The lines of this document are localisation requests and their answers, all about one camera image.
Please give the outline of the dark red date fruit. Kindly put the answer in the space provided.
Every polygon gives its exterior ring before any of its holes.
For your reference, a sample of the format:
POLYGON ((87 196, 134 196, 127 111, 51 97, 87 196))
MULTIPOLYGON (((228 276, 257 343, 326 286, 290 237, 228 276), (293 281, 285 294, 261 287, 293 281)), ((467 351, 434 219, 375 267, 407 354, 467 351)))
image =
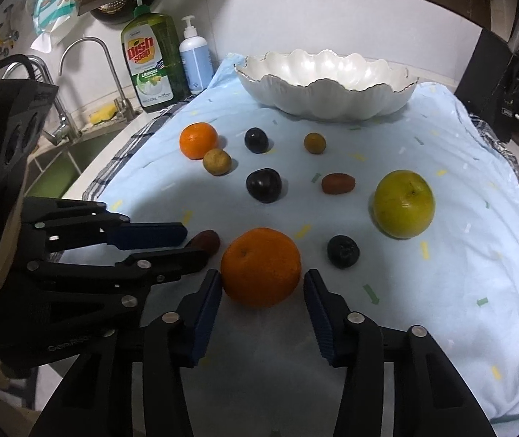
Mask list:
POLYGON ((221 246, 219 235, 213 230, 205 230, 195 235, 187 244, 186 249, 197 249, 211 259, 221 246))

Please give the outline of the large orange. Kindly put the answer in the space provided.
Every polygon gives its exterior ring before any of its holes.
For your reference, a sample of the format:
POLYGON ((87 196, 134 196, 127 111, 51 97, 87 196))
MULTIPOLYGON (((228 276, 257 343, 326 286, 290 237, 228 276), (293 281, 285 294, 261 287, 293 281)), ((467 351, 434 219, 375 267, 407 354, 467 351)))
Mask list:
POLYGON ((295 242, 282 232, 255 228, 230 243, 220 271, 226 294, 238 304, 266 309, 287 299, 302 272, 295 242))

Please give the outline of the yellowish small round fruit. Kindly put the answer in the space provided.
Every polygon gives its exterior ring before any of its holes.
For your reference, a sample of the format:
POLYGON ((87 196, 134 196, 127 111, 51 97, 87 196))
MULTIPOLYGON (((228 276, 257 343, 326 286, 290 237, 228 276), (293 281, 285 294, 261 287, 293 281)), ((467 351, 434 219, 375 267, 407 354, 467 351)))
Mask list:
POLYGON ((209 150, 202 159, 203 167, 210 175, 220 177, 228 174, 232 169, 231 156, 222 149, 209 150))

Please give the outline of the small orange mandarin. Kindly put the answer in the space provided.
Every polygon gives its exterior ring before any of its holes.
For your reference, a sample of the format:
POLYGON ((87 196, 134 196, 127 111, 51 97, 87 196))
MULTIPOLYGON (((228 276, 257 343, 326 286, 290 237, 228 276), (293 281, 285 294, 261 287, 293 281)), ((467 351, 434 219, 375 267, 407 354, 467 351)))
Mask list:
POLYGON ((208 151, 217 146, 218 134, 207 122, 190 124, 179 135, 179 149, 190 160, 201 160, 208 151))

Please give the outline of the green apple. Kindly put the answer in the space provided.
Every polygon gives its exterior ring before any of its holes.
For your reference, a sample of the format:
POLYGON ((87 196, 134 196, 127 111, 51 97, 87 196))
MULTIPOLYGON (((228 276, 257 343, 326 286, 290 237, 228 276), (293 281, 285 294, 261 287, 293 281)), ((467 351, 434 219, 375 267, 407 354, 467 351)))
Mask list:
POLYGON ((373 217, 387 235, 412 239, 423 233, 435 214, 435 199, 421 175, 409 170, 392 171, 378 183, 373 196, 373 217))

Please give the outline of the reddish brown oval fruit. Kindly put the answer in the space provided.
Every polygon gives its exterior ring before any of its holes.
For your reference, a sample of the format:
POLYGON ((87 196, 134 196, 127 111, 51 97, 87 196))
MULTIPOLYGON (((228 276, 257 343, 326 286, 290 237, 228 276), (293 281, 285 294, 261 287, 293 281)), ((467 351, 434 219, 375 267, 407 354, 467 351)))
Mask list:
POLYGON ((322 191, 329 195, 338 195, 348 192, 352 192, 356 186, 356 180, 354 177, 343 174, 333 173, 323 177, 322 191))

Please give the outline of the brown small round fruit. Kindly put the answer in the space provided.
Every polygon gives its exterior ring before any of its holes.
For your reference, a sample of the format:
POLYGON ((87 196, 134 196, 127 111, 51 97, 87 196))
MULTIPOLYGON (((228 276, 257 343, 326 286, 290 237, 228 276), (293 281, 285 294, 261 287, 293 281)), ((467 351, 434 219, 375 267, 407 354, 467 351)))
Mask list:
POLYGON ((311 132, 304 138, 304 147, 313 155, 323 154, 326 150, 326 139, 318 132, 311 132))

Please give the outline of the checkered kitchen towel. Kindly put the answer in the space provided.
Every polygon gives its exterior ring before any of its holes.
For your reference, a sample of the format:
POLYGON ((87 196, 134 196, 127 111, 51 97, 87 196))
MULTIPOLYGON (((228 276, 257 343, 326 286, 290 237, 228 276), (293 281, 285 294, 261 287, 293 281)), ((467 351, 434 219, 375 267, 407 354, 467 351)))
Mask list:
POLYGON ((139 114, 90 162, 66 197, 96 200, 130 158, 155 134, 160 127, 185 107, 193 98, 172 104, 154 114, 139 114))

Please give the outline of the yellow sponge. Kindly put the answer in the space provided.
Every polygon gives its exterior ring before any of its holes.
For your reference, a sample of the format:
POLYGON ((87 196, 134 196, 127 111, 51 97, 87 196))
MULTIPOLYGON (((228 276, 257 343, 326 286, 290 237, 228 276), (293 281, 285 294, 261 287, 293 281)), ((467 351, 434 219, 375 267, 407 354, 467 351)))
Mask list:
POLYGON ((108 104, 91 114, 89 116, 89 122, 92 125, 97 125, 101 122, 109 121, 116 116, 117 112, 118 109, 115 104, 108 104))

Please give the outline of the light blue cloth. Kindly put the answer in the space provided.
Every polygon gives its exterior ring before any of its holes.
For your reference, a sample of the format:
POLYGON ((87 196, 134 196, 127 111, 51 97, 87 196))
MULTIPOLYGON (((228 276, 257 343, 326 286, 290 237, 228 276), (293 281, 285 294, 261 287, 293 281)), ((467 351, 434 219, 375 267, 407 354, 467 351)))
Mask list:
POLYGON ((445 87, 320 123, 258 104, 230 54, 210 87, 116 154, 85 191, 136 222, 280 232, 349 308, 425 327, 498 436, 519 434, 519 170, 445 87))

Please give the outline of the white blue pump bottle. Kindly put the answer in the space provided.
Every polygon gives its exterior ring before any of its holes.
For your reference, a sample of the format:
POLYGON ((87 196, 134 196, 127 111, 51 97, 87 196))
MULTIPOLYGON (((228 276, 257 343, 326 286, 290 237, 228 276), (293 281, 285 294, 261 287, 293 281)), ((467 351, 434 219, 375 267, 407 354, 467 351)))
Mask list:
POLYGON ((182 17, 186 26, 183 29, 183 41, 179 44, 179 54, 189 91, 198 95, 209 86, 214 69, 207 40, 198 34, 193 19, 193 15, 182 17))

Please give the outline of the green dish soap bottle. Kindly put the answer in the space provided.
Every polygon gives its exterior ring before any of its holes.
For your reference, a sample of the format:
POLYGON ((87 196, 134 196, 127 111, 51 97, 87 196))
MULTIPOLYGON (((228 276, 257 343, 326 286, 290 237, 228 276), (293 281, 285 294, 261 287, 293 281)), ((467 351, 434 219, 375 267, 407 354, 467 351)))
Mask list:
POLYGON ((126 68, 144 111, 161 111, 190 95, 171 16, 153 13, 143 0, 136 0, 133 19, 120 39, 126 68))

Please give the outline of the white scalloped bowl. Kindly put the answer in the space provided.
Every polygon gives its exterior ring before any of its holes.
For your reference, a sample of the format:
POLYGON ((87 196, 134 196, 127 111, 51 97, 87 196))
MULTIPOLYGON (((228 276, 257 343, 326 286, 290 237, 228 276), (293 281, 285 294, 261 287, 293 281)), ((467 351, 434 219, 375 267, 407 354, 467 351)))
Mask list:
POLYGON ((246 91, 260 104, 315 121, 367 121, 399 111, 419 79, 384 59, 331 50, 248 56, 235 67, 246 91))

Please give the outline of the black knife block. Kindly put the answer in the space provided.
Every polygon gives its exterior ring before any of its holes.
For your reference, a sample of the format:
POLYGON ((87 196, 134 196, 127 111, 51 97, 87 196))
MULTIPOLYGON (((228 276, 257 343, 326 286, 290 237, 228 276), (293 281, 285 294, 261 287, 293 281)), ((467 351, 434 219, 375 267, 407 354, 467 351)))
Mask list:
POLYGON ((519 89, 519 57, 504 40, 482 29, 455 91, 470 114, 485 121, 502 142, 511 137, 519 89))

